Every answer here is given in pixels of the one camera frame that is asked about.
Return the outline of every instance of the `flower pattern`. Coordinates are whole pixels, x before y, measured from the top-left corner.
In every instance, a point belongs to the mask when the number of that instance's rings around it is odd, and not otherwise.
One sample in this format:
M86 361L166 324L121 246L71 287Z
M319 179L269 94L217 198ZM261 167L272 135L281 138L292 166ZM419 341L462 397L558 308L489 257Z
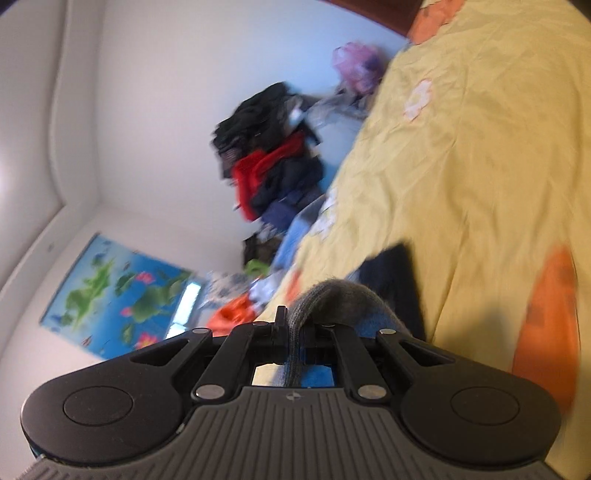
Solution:
M404 104L404 118L412 122L431 101L431 80L423 79L411 92L410 97Z
M139 350L140 348L144 348L155 343L158 343L158 336L150 335L147 332L142 332L138 338L138 341L135 342L135 349Z
M156 280L150 272L140 272L135 276L135 279L142 282L144 285L150 285Z

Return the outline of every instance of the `metal rivet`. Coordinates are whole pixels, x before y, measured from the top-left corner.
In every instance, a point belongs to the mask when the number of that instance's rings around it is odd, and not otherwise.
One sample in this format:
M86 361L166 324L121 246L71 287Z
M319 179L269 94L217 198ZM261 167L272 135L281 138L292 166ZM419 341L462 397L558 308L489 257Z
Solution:
M223 387L214 384L201 385L201 387L195 390L195 395L204 400L216 400L217 398L223 397L224 393L226 391Z
M380 398L384 398L388 392L384 387L380 387L379 385L364 385L363 387L359 387L357 393L360 397L367 398L368 400L379 400Z

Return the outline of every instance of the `red clothing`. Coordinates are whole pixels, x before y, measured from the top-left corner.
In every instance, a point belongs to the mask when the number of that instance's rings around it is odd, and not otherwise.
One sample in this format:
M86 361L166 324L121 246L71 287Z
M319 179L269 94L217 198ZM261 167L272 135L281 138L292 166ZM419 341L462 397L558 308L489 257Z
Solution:
M577 274L568 245L550 252L521 325L511 373L531 380L554 397L563 414L577 394L581 370Z
M252 222L258 218L251 208L251 198L261 186L269 168L283 158L301 156L304 153L305 137L304 132L296 132L287 137L276 150L270 153L255 150L236 162L232 169L232 177L237 184L238 203L247 220Z
M213 332L214 337L230 335L236 325L251 323L256 319L252 302L248 293L226 303L217 310L207 322L207 328Z

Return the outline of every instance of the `gray fabric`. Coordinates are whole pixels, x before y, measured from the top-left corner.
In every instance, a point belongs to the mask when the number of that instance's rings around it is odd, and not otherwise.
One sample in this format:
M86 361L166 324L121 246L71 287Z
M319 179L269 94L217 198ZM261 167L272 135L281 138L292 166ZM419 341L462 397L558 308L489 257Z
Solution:
M340 323L355 326L364 319L381 316L397 331L408 334L404 324L374 292L346 280L327 280L301 295L289 308L290 345L288 360L277 379L279 385L298 387L301 382L300 329L307 323Z
M319 129L342 117L357 120L360 124L367 118L374 94L359 96L340 84L333 95L319 100L308 110L307 121L313 129Z

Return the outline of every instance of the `wooden headboard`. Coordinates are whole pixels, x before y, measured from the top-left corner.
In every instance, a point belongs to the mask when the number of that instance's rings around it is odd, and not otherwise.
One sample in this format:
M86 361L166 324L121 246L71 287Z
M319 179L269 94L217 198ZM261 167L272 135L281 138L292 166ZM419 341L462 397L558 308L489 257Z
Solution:
M405 37L422 0L325 0L369 18Z

